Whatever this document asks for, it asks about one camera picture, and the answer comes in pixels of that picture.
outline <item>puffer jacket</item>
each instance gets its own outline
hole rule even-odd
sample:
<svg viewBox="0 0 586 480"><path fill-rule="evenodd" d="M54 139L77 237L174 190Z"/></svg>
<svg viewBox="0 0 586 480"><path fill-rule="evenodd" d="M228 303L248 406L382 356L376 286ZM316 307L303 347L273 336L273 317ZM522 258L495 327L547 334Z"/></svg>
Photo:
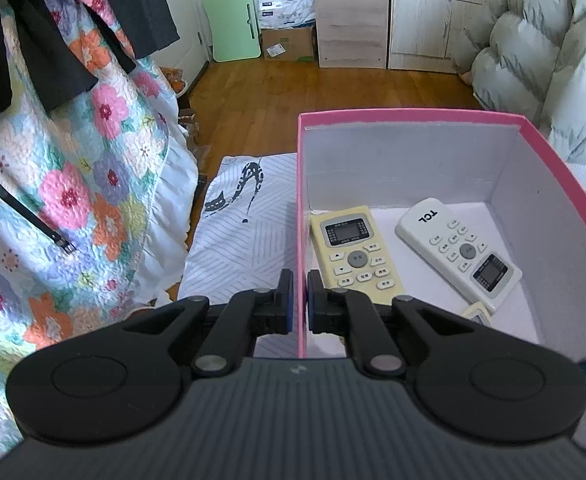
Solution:
<svg viewBox="0 0 586 480"><path fill-rule="evenodd" d="M586 164L586 0L487 0L452 57L485 108L526 116Z"/></svg>

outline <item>wooden floor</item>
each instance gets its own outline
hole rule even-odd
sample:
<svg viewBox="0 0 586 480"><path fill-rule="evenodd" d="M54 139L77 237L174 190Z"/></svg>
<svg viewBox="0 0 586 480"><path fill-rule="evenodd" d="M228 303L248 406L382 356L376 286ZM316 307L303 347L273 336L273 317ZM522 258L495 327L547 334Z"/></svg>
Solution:
<svg viewBox="0 0 586 480"><path fill-rule="evenodd" d="M274 155L297 149L297 116L343 108L479 108L456 75L249 59L211 63L190 96L200 141L211 150L211 180L226 155ZM203 195L193 207L193 232ZM177 288L169 293L174 299Z"/></svg>

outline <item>floral fabric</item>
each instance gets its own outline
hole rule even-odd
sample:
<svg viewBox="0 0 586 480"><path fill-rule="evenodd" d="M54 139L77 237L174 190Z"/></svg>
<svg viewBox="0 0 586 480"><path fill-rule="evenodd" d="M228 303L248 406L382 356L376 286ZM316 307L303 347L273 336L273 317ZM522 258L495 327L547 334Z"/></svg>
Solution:
<svg viewBox="0 0 586 480"><path fill-rule="evenodd" d="M128 315L167 154L155 105L174 99L149 59L127 75L85 6L133 55L107 0L45 0L69 49L98 79L47 116L12 10L2 23L13 91L0 114L0 183L76 247L65 254L0 200L0 456L20 440L4 386L24 356Z"/></svg>

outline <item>plastic bag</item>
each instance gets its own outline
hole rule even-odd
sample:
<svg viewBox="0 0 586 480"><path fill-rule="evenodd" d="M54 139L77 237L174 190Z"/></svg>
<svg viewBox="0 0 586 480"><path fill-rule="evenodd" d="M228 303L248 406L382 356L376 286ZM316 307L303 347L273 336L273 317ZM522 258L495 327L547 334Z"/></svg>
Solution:
<svg viewBox="0 0 586 480"><path fill-rule="evenodd" d="M260 28L298 27L315 19L313 0L259 0Z"/></svg>

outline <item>open box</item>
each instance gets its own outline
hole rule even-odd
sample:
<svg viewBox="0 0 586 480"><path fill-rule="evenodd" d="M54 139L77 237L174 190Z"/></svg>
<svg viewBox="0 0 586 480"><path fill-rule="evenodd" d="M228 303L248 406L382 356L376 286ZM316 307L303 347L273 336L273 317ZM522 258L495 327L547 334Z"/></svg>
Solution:
<svg viewBox="0 0 586 480"><path fill-rule="evenodd" d="M586 358L586 194L524 117L419 108L302 114L297 147L300 357L343 354L306 327L306 275L319 269L313 212L367 205L406 293L456 314L468 306L394 228L435 197L522 269L493 327ZM586 447L586 413L576 433Z"/></svg>

